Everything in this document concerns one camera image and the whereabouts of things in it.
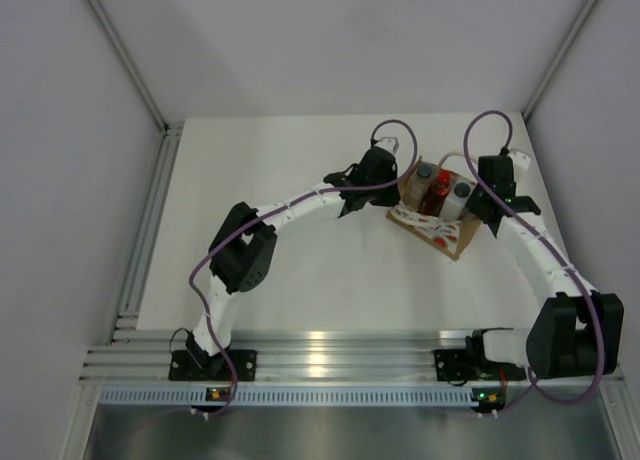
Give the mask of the white bottle grey cap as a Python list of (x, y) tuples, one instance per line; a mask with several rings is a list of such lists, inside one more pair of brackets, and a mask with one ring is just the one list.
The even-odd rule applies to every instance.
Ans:
[(457, 221), (466, 207), (475, 185), (467, 181), (458, 181), (445, 197), (439, 212), (442, 221)]

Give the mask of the clear bottle grey cap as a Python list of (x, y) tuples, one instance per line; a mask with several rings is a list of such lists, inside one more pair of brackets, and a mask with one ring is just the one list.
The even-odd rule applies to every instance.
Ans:
[(436, 177), (437, 166), (428, 162), (420, 163), (412, 173), (405, 191), (404, 203), (417, 211), (430, 184)]

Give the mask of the red liquid bottle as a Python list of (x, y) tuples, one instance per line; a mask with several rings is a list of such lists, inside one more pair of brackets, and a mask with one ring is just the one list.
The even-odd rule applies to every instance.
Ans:
[(446, 196), (451, 190), (452, 174), (449, 170), (442, 169), (429, 185), (420, 204), (419, 212), (422, 215), (437, 217), (442, 208)]

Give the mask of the burlap watermelon canvas bag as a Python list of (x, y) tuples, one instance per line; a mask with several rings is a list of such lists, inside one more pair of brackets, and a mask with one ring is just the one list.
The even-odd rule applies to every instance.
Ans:
[(438, 172), (442, 169), (449, 170), (452, 174), (451, 189), (458, 181), (467, 181), (476, 186), (474, 180), (446, 166), (448, 160), (461, 158), (462, 156), (463, 154), (460, 152), (448, 152), (436, 163), (418, 158), (411, 167), (409, 175), (399, 184), (400, 202), (391, 207), (387, 213), (387, 218), (390, 221), (415, 235), (453, 261), (458, 260), (465, 248), (471, 243), (480, 226), (480, 221), (477, 217), (471, 215), (467, 207), (465, 207), (463, 214), (457, 221), (442, 221), (439, 215), (437, 217), (426, 216), (422, 215), (419, 209), (417, 211), (410, 209), (404, 203), (404, 197), (407, 183), (412, 173), (422, 162), (436, 165)]

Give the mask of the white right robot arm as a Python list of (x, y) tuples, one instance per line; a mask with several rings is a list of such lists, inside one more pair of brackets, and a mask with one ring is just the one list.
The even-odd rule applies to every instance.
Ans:
[(482, 182), (468, 209), (511, 254), (540, 311), (527, 328), (479, 331), (481, 343), (465, 353), (467, 369), (488, 377), (512, 364), (540, 379), (613, 373), (624, 317), (619, 297), (599, 292), (560, 251), (535, 201), (517, 195), (511, 157), (480, 157), (477, 175)]

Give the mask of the aluminium frame post right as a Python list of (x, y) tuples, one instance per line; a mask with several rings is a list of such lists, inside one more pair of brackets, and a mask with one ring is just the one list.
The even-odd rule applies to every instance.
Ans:
[(530, 121), (554, 85), (557, 76), (570, 57), (580, 37), (586, 31), (602, 1), (603, 0), (582, 0), (579, 3), (575, 13), (571, 16), (566, 31), (562, 35), (559, 44), (547, 62), (542, 75), (536, 82), (535, 88), (532, 90), (521, 112), (525, 123)]

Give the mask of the aluminium frame post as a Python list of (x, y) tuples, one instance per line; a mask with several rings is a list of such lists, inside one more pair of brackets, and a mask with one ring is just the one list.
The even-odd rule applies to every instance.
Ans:
[(167, 121), (164, 119), (157, 102), (145, 82), (133, 56), (131, 55), (124, 39), (111, 15), (105, 8), (102, 0), (82, 0), (88, 7), (98, 28), (104, 35), (111, 50), (117, 58), (124, 74), (131, 83), (133, 89), (141, 100), (147, 114), (157, 130), (164, 135), (167, 131)]
[(559, 44), (547, 62), (542, 75), (536, 82), (535, 88), (532, 90), (521, 112), (525, 123), (530, 121), (554, 85), (557, 76), (570, 57), (580, 37), (586, 31), (602, 1), (603, 0), (582, 0), (579, 3), (575, 13), (571, 16), (566, 31), (562, 35)]

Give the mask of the aluminium frame post left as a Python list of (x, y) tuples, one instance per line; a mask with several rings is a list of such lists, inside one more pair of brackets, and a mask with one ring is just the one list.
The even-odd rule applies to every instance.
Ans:
[(105, 8), (102, 0), (82, 0), (88, 7), (98, 28), (104, 35), (111, 50), (117, 58), (124, 74), (131, 83), (133, 89), (141, 100), (147, 114), (157, 130), (164, 135), (167, 131), (167, 121), (164, 119), (157, 102), (145, 82), (133, 56), (131, 55), (124, 39), (111, 15)]

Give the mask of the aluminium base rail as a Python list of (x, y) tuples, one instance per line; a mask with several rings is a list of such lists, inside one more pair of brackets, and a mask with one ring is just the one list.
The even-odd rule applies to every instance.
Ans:
[[(465, 346), (465, 330), (383, 332), (237, 331), (233, 349), (257, 352), (258, 383), (433, 383), (439, 349)], [(84, 382), (168, 380), (170, 348), (184, 344), (161, 330), (117, 330), (110, 343), (89, 348)]]

